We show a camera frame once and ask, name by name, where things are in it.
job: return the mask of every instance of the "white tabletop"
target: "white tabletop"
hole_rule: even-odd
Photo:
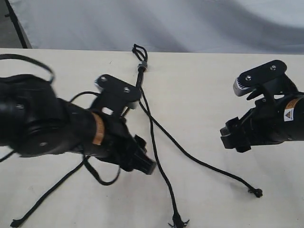
[[[54,89],[71,98],[97,91],[94,80],[111,74],[134,84],[138,60],[131,52],[0,49],[36,58],[56,73]],[[240,175],[262,198],[247,193],[242,184],[201,167],[186,158],[155,128],[159,157],[167,173],[184,220],[189,228],[295,228],[304,226],[304,142],[257,146],[244,154],[225,150],[219,130],[225,122],[242,116],[254,103],[236,97],[232,84],[242,72],[273,59],[284,61],[287,75],[304,89],[304,56],[149,53],[149,71],[143,87],[154,117],[193,156]],[[47,78],[42,69],[17,60],[0,61],[0,76],[33,73]],[[88,107],[93,97],[76,104]],[[138,108],[127,124],[148,142],[153,158],[149,122]],[[8,148],[1,148],[5,155]],[[37,158],[12,158],[0,164],[0,227],[21,218],[81,156],[66,153]],[[92,159],[105,180],[117,167]],[[172,206],[167,186],[158,170],[147,176],[122,172],[112,186],[99,185],[82,168],[54,192],[23,228],[166,228]]]

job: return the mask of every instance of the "white sticker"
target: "white sticker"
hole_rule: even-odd
[[[294,120],[294,108],[284,110],[284,122]]]

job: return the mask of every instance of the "screw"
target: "screw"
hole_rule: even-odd
[[[18,109],[24,109],[24,106],[22,104],[17,104],[16,108],[18,108]]]
[[[104,76],[102,76],[102,77],[100,77],[100,80],[101,80],[102,82],[106,82],[108,79],[106,79]]]
[[[130,92],[130,89],[129,89],[128,87],[125,87],[125,88],[123,88],[123,91],[124,91],[125,93],[129,93],[129,92]]]

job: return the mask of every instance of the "white table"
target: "white table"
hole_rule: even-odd
[[[134,84],[138,60],[131,52],[0,49],[49,65],[57,74],[54,89],[69,99],[94,90],[94,80],[108,73]],[[273,59],[287,63],[287,75],[304,89],[304,56],[149,53],[149,72],[143,87],[155,118],[193,156],[240,175],[256,188],[260,199],[242,184],[186,158],[165,135],[156,131],[161,163],[173,185],[178,209],[189,228],[295,228],[304,225],[304,142],[258,146],[244,154],[225,150],[219,130],[242,116],[253,102],[236,97],[234,79],[243,71]],[[33,73],[42,69],[16,60],[0,61],[0,75]],[[76,101],[88,107],[90,95]],[[128,114],[132,133],[148,142],[153,157],[149,122],[138,108]],[[9,149],[1,148],[5,155]],[[19,219],[54,183],[73,169],[81,156],[46,155],[23,159],[13,156],[0,164],[0,227]],[[106,180],[114,165],[92,160]],[[81,169],[54,192],[23,228],[165,228],[171,222],[171,200],[158,170],[147,176],[123,172],[110,187],[99,185]]]

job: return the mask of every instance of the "warning label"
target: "warning label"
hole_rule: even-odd
[[[299,100],[301,100],[302,97],[296,98],[291,100],[287,105],[284,110],[284,121],[293,121],[294,120],[294,109],[296,103],[298,103]]]

